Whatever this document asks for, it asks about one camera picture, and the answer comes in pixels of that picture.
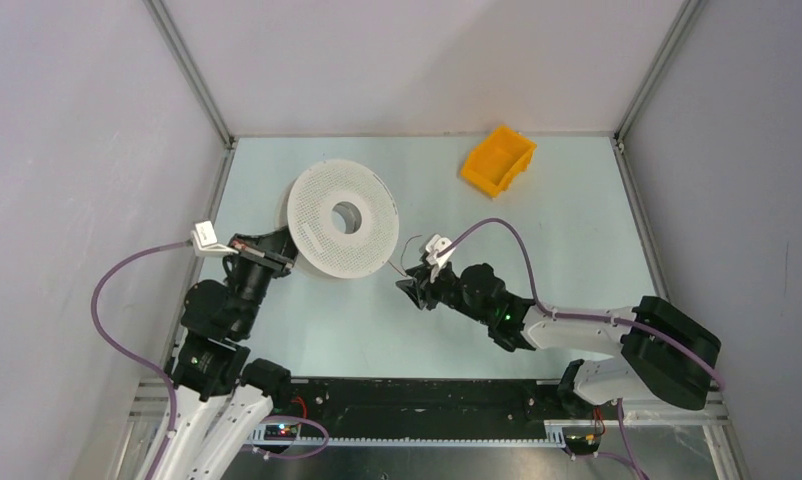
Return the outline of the aluminium frame post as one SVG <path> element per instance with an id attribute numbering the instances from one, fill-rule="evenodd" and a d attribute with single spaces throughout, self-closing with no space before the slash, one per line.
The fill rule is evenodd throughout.
<path id="1" fill-rule="evenodd" d="M 707 4 L 705 0 L 682 3 L 615 130 L 617 144 L 625 143 Z"/>
<path id="2" fill-rule="evenodd" d="M 144 0 L 143 4 L 221 144 L 225 149 L 231 149 L 235 143 L 234 134 L 227 126 L 167 3 L 162 0 Z"/>

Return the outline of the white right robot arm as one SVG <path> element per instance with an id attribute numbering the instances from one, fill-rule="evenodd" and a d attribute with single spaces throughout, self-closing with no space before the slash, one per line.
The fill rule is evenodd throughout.
<path id="1" fill-rule="evenodd" d="M 613 310 L 558 311 L 510 292 L 491 265 L 456 274 L 414 267 L 397 281 L 420 310 L 443 305 L 485 326 L 508 351 L 568 349 L 596 354 L 566 367 L 558 384 L 562 411 L 583 418 L 612 400 L 658 400 L 698 411 L 717 381 L 719 338 L 667 300 L 644 296 Z"/>

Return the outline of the aluminium frame post left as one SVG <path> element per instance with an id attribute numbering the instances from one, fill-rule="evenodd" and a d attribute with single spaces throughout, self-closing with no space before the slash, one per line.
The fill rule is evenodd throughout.
<path id="1" fill-rule="evenodd" d="M 234 134 L 227 126 L 167 3 L 162 0 L 144 0 L 143 4 L 221 144 L 225 149 L 231 149 L 235 143 Z"/>

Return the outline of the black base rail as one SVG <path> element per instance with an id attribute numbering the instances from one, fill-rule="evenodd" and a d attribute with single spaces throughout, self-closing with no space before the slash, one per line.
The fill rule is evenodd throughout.
<path id="1" fill-rule="evenodd" d="M 557 385 L 531 379 L 293 379 L 277 413 L 303 413 L 330 437 L 544 438 L 547 421 L 589 420 Z"/>

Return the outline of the yellow plastic bin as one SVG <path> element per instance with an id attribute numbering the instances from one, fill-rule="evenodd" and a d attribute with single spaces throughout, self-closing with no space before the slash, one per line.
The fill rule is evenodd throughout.
<path id="1" fill-rule="evenodd" d="M 483 194 L 496 198 L 527 170 L 536 149 L 534 141 L 507 126 L 499 126 L 471 150 L 459 175 Z"/>

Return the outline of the white perforated cable spool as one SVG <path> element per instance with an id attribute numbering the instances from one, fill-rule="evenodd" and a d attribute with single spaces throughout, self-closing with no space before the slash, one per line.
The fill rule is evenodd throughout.
<path id="1" fill-rule="evenodd" d="M 351 160 L 318 162 L 292 184 L 286 220 L 300 255 L 319 272 L 358 279 L 388 263 L 399 214 L 386 184 Z"/>

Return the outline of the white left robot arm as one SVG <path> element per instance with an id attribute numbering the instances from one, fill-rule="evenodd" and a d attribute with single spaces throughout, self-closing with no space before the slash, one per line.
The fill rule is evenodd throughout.
<path id="1" fill-rule="evenodd" d="M 168 384 L 176 404 L 160 424 L 141 479 L 219 479 L 249 434 L 293 403 L 291 373 L 245 346 L 271 282 L 289 275 L 298 249 L 286 227 L 234 235 L 223 281 L 203 280 L 184 298 L 186 330 Z"/>

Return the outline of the aluminium frame post right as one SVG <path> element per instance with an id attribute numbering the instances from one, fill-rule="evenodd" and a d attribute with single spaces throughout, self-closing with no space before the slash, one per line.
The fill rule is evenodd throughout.
<path id="1" fill-rule="evenodd" d="M 615 130 L 617 144 L 625 143 L 707 4 L 705 0 L 682 3 Z"/>

